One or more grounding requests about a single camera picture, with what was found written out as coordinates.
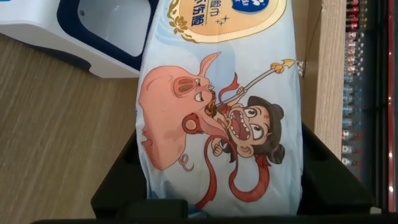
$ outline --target hair bun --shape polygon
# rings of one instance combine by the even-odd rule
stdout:
[[[272,105],[272,110],[274,111],[275,117],[279,120],[281,120],[285,116],[284,110],[277,104]]]
[[[274,150],[268,152],[267,156],[273,164],[281,164],[285,157],[285,147],[279,144]]]

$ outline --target spear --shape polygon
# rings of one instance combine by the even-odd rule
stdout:
[[[263,74],[259,75],[257,78],[255,78],[254,80],[252,80],[249,84],[247,84],[247,85],[244,87],[243,90],[249,90],[249,89],[250,89],[252,86],[254,86],[257,82],[259,82],[260,80],[262,80],[263,78],[267,77],[268,75],[270,75],[270,74],[272,74],[272,73],[274,73],[274,72],[282,73],[282,72],[284,71],[284,66],[286,66],[287,68],[291,68],[291,67],[294,65],[294,60],[292,60],[292,59],[285,59],[285,60],[282,60],[282,61],[283,61],[282,64],[280,64],[280,63],[272,63],[272,64],[271,64],[271,69],[270,69],[270,70],[264,72]],[[240,97],[241,94],[235,95],[235,96],[233,96],[233,97],[231,97],[231,98],[229,98],[229,99],[223,101],[223,103],[224,103],[224,104],[227,104],[227,103],[229,103],[229,102],[235,100],[236,98]]]

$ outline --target pink pig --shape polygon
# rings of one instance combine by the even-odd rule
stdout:
[[[142,145],[155,168],[165,170],[176,161],[186,163],[187,133],[227,138],[225,128],[210,116],[215,93],[205,77],[220,53],[203,59],[198,75],[177,66],[157,67],[146,75],[139,95],[145,121],[142,132],[147,138]]]

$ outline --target gold label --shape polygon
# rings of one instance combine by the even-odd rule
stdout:
[[[246,37],[274,25],[287,0],[173,0],[167,17],[174,34],[195,43]]]

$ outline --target plastic package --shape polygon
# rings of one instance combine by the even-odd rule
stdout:
[[[136,107],[148,198],[185,199],[192,217],[296,214],[303,155],[290,0],[160,1]]]

